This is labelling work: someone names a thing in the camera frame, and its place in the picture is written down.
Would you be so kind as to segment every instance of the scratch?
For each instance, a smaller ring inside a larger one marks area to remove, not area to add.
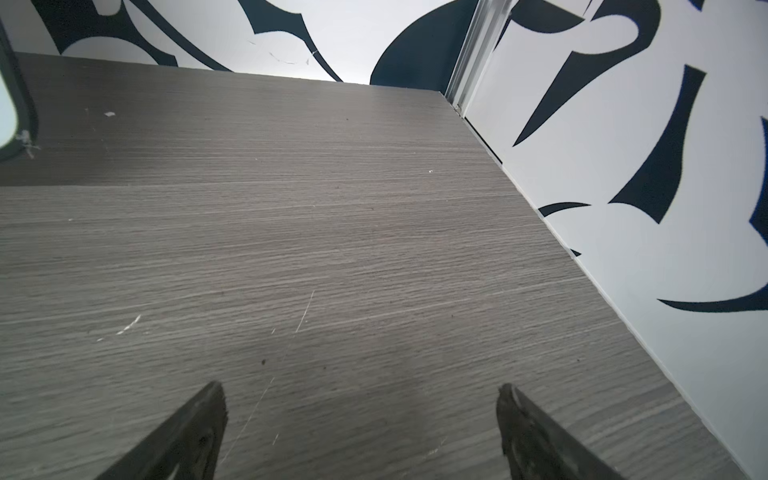
[[[269,52],[269,54],[270,54],[270,57],[274,58],[275,60],[277,60],[277,61],[278,61],[278,62],[280,62],[280,63],[285,63],[285,64],[288,64],[288,65],[295,65],[295,64],[296,64],[296,62],[295,62],[295,61],[285,61],[285,60],[280,60],[278,57],[276,57],[276,56],[272,55],[272,52]]]
[[[32,143],[32,136],[29,133],[29,130],[22,130],[20,134],[16,134],[15,139],[20,141],[22,143],[22,147],[27,151],[27,155],[34,160],[35,156],[32,153],[32,150],[42,150],[38,145],[35,145]]]
[[[250,423],[250,420],[253,418],[253,414],[256,413],[256,409],[259,408],[261,399],[264,398],[264,396],[266,395],[266,391],[270,389],[270,387],[272,386],[272,382],[274,381],[275,381],[275,377],[272,377],[272,379],[270,380],[270,384],[266,386],[266,388],[264,389],[264,392],[261,394],[261,397],[259,397],[259,401],[256,402],[256,405],[253,406],[253,410],[251,411],[250,416],[248,417],[248,420],[246,420],[245,425],[243,425],[243,428],[240,430],[240,433],[237,434],[235,441],[232,442],[232,446],[230,447],[229,450],[227,450],[227,454],[224,456],[224,458],[221,459],[221,462],[219,462],[219,466],[221,466],[224,463],[224,460],[226,460],[227,457],[230,456],[230,452],[232,452],[232,449],[234,449],[235,445],[237,445],[237,441],[240,440],[240,436],[243,434],[243,432],[245,432],[245,428],[248,426],[248,424]]]
[[[312,290],[312,295],[310,295],[310,301],[306,303],[306,308],[304,309],[304,314],[301,316],[301,321],[299,322],[299,326],[296,327],[296,332],[293,332],[294,335],[296,335],[299,332],[299,329],[301,328],[301,324],[304,322],[304,317],[306,316],[306,313],[310,309],[310,304],[312,303],[312,297],[315,296],[315,290]]]
[[[435,453],[437,453],[438,450],[440,450],[440,447],[442,447],[442,444],[445,443],[446,439],[448,439],[448,437],[445,437],[442,440],[442,442],[440,442],[440,445],[438,445],[436,449],[433,449],[433,450],[430,450],[429,452],[427,452],[427,455],[424,458],[429,457],[430,455],[434,455]]]
[[[85,115],[88,117],[88,119],[89,119],[88,121],[90,121],[91,112],[87,108],[85,108]],[[113,111],[108,111],[108,112],[105,112],[104,115],[107,115],[108,117],[113,117],[116,114]],[[91,130],[93,130],[94,133],[96,133],[96,127],[94,127],[93,124],[91,124]],[[99,138],[99,140],[101,141],[101,146],[104,147],[104,149],[107,151],[107,158],[109,158],[111,160],[112,156],[110,155],[111,152],[109,151],[109,147],[107,146],[107,142],[104,141],[103,137]]]
[[[139,313],[139,316],[137,316],[137,317],[136,317],[136,320],[134,320],[133,322],[129,323],[129,324],[128,324],[128,326],[126,326],[125,328],[123,328],[121,331],[119,331],[119,332],[115,333],[115,335],[122,335],[123,333],[127,332],[127,331],[128,331],[128,329],[130,329],[132,326],[136,325],[136,323],[137,323],[137,322],[138,322],[140,319],[141,319],[141,314]]]

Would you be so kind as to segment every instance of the vertical metal strip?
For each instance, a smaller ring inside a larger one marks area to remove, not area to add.
[[[464,117],[485,65],[498,42],[516,0],[479,0],[445,98]]]

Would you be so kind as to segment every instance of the black curved shape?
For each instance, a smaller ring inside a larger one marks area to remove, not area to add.
[[[609,204],[632,205],[661,223],[680,186],[685,131],[704,75],[697,68],[685,66],[677,103],[664,132],[645,162]]]
[[[576,207],[589,207],[589,204],[581,204],[579,202],[560,202],[559,204],[544,205],[542,208],[538,209],[538,211],[541,213],[542,217],[546,217],[547,215],[552,215],[553,213],[559,212],[560,210],[567,210],[568,208]]]
[[[689,312],[734,313],[768,310],[768,283],[756,292],[730,300],[720,300],[717,302],[674,302],[672,300],[659,299],[659,301],[672,308]]]
[[[768,244],[768,120],[765,118],[760,120],[763,122],[766,167],[763,171],[763,190],[760,191],[760,196],[757,198],[757,205],[755,205],[755,211],[752,212],[752,217],[750,217],[750,223],[765,240],[766,244]]]
[[[0,78],[5,83],[5,90],[16,110],[16,130],[5,144],[0,144],[0,161],[11,158],[19,151],[26,150],[34,158],[35,142],[38,138],[38,112],[29,94],[27,84],[18,67],[8,35],[0,23]]]
[[[146,51],[158,65],[178,66],[176,57],[155,48],[134,27],[120,4],[114,15],[99,15],[92,0],[31,0],[59,53],[76,41],[90,37],[114,37],[129,41]]]
[[[596,55],[572,51],[515,140],[515,145],[530,137],[595,78],[648,48],[659,28],[661,8],[658,0],[605,0],[592,19],[610,15],[621,15],[633,21],[637,25],[637,38],[618,50]]]
[[[309,31],[306,29],[304,18],[300,13],[291,13],[272,5],[266,0],[238,0],[240,7],[248,17],[253,33],[267,33],[269,31],[285,31],[304,42],[312,52],[317,63],[323,67],[328,75],[336,81],[343,81],[328,65],[325,58],[317,51],[315,42],[312,41]]]
[[[406,28],[384,51],[371,85],[445,93],[478,0],[454,0]]]
[[[186,53],[192,55],[195,60],[199,61],[212,70],[231,71],[229,68],[223,66],[218,61],[215,61],[206,55],[198,47],[194,46],[191,41],[187,40],[186,37],[184,37],[176,28],[174,28],[173,25],[168,22],[168,20],[163,17],[163,15],[160,15],[160,12],[158,12],[155,7],[152,6],[149,0],[131,1],[136,6],[136,8],[141,10],[141,13],[145,14],[147,18],[149,18],[160,30],[163,31],[164,34],[168,36],[168,38],[176,42],[176,45],[182,47]]]
[[[539,33],[559,33],[584,21],[545,0],[520,0],[512,7],[509,18],[521,27]]]

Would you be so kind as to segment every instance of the table surface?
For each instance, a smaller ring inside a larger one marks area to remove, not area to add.
[[[507,381],[628,478],[741,478],[440,94],[20,63],[0,478],[93,477],[211,379],[222,479],[508,478]]]

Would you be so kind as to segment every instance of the debris speck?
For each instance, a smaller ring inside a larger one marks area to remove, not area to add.
[[[139,316],[137,316],[137,317],[136,317],[136,320],[134,320],[133,322],[129,323],[129,324],[128,324],[128,326],[126,326],[125,328],[123,328],[121,331],[119,331],[119,332],[115,333],[115,335],[122,335],[123,333],[127,332],[127,331],[128,331],[128,329],[130,329],[132,326],[136,325],[136,323],[137,323],[137,322],[138,322],[140,319],[141,319],[141,314],[139,314]]]

